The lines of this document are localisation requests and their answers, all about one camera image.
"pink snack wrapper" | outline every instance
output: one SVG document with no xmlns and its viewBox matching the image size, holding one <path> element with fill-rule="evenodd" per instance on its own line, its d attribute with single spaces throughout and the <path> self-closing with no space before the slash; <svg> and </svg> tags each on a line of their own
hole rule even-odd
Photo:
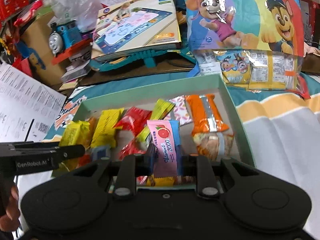
<svg viewBox="0 0 320 240">
<path fill-rule="evenodd" d="M 148 127 L 152 135 L 153 143 L 158 151 L 158 159 L 155 163 L 154 177 L 178 176 L 177 153 L 175 149 L 173 131 L 168 120 L 148 120 Z"/>
</svg>

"barcode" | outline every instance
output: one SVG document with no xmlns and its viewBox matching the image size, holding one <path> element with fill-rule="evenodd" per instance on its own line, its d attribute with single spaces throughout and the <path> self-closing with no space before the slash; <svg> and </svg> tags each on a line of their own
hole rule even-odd
<svg viewBox="0 0 320 240">
<path fill-rule="evenodd" d="M 49 125 L 46 125 L 44 123 L 40 123 L 40 126 L 39 126 L 38 130 L 40 132 L 47 133 L 48 130 L 49 130 Z"/>
</svg>

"pink fabric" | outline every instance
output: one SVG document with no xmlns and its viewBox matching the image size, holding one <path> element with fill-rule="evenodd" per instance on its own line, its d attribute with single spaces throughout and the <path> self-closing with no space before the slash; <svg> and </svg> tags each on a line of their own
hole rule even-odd
<svg viewBox="0 0 320 240">
<path fill-rule="evenodd" d="M 221 22 L 220 19 L 213 20 L 212 22 L 218 25 L 218 30 L 216 31 L 219 36 L 220 41 L 224 41 L 231 35 L 236 34 L 236 31 L 231 27 L 231 22 L 225 19 L 226 23 Z"/>
</svg>

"transparent bread package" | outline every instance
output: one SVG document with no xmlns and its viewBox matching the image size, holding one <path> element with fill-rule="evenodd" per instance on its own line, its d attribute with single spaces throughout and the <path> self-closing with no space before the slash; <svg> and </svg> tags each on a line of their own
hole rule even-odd
<svg viewBox="0 0 320 240">
<path fill-rule="evenodd" d="M 208 74 L 208 69 L 216 73 L 220 66 L 226 84 L 299 93 L 304 37 L 299 0 L 185 3 L 188 44 L 200 74 Z M 264 58 L 258 58 L 258 53 L 268 63 L 263 64 Z"/>
</svg>

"red candy wrapper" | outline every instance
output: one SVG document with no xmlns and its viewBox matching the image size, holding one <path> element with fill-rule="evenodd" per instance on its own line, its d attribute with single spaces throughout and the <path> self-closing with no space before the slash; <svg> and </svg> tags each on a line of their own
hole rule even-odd
<svg viewBox="0 0 320 240">
<path fill-rule="evenodd" d="M 114 128 L 122 127 L 122 130 L 131 131 L 134 136 L 137 136 L 147 125 L 147 120 L 150 119 L 152 111 L 131 107 L 122 117 L 122 119 L 114 126 Z"/>
<path fill-rule="evenodd" d="M 143 150 L 138 149 L 136 145 L 136 140 L 133 139 L 130 141 L 126 146 L 122 148 L 122 150 L 119 152 L 119 160 L 123 160 L 124 157 L 131 154 L 145 154 L 146 152 Z"/>
</svg>

